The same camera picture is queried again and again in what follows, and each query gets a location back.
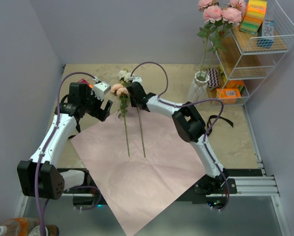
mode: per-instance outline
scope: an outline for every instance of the white wall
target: white wall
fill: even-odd
[[[66,63],[200,63],[198,0],[30,0]]]
[[[0,0],[0,224],[14,217],[17,165],[44,137],[61,64],[28,0]]]
[[[294,22],[294,0],[279,0]],[[249,101],[248,111],[268,175],[274,174],[294,236],[294,50]]]

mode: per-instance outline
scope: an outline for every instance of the pink wrapping paper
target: pink wrapping paper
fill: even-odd
[[[72,144],[127,236],[133,236],[173,203],[204,174],[190,144],[177,134],[171,119],[140,111],[144,158],[137,110],[126,114],[130,157],[123,118],[81,132]]]

